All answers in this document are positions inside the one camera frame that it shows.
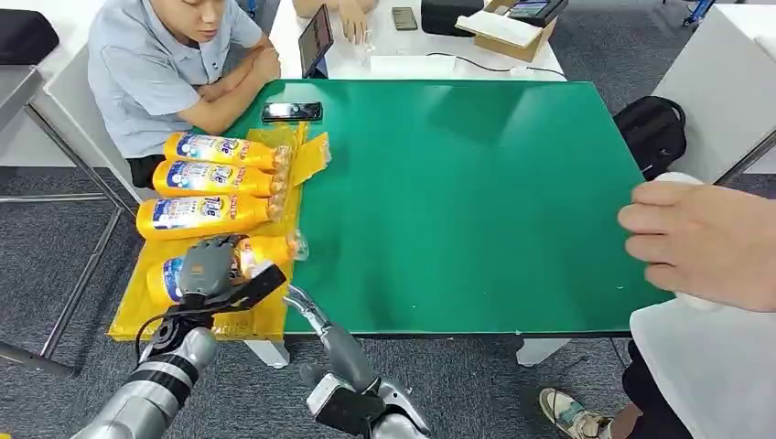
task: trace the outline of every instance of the gray polo shirt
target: gray polo shirt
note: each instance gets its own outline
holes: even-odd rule
[[[230,42],[250,48],[261,29],[225,0],[215,38],[191,48],[162,25],[149,0],[107,0],[89,33],[89,85],[105,128],[126,158],[162,154],[170,133],[191,129],[176,113],[199,101],[194,86],[221,77]]]

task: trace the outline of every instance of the black backpack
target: black backpack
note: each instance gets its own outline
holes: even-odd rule
[[[665,172],[687,150],[684,111],[669,99],[645,96],[618,112],[614,123],[647,180]]]

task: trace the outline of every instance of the robotic hand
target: robotic hand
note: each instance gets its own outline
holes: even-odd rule
[[[280,287],[286,277],[271,262],[259,264],[247,284],[231,286],[229,270],[240,235],[220,235],[189,249],[178,285],[178,305],[146,321],[162,319],[124,385],[73,439],[161,438],[183,408],[200,373],[215,357],[210,329],[218,313],[244,311]],[[315,389],[307,406],[319,423],[365,439],[425,439],[428,427],[398,384],[372,371],[359,342],[333,324],[302,290],[288,286],[284,299],[309,322],[329,355],[331,372],[303,368]]]
[[[370,367],[361,344],[332,323],[312,298],[293,285],[284,297],[310,323],[323,343],[331,371],[303,367],[302,379],[315,389],[307,407],[318,423],[364,439],[423,439],[430,435],[426,421],[397,382],[379,377]]]

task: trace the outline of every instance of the detergent bottle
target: detergent bottle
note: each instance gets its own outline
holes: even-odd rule
[[[299,230],[288,236],[254,236],[241,240],[234,249],[234,260],[229,271],[232,285],[238,285],[252,279],[258,273],[253,270],[256,264],[270,260],[284,264],[292,260],[304,261],[309,255],[307,241]],[[151,301],[156,305],[170,306],[182,296],[178,288],[183,256],[168,259],[148,270],[145,281],[148,285]]]
[[[282,195],[218,195],[149,199],[137,210],[137,231],[147,240],[179,240],[249,230],[283,214]]]
[[[287,171],[266,174],[244,166],[165,160],[154,171],[154,189],[163,197],[246,194],[271,197],[286,190]]]
[[[173,133],[165,142],[164,152],[168,159],[251,166],[264,171],[287,169],[291,161],[291,149],[285,145],[272,148],[261,142],[194,133]]]

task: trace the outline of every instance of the shoe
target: shoe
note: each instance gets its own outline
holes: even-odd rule
[[[573,439],[597,438],[611,422],[610,418],[585,410],[574,398],[555,389],[542,389],[539,406],[547,419]]]

